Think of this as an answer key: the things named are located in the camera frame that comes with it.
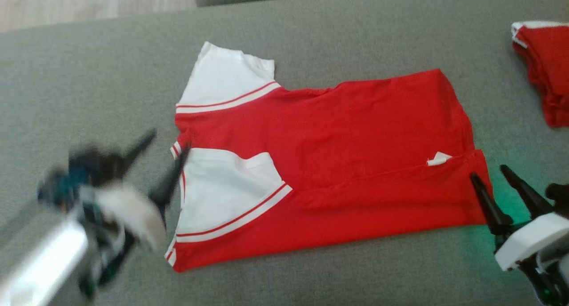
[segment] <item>red and white shirt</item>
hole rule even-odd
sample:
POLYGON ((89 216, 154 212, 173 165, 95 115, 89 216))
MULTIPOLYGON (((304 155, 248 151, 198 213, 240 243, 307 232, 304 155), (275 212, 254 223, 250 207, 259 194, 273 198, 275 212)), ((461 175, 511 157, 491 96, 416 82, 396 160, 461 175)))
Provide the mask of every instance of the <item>red and white shirt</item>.
POLYGON ((176 105, 189 159, 165 257, 177 272, 232 259, 485 223, 490 184, 438 70, 289 91, 274 61, 205 43, 176 105))

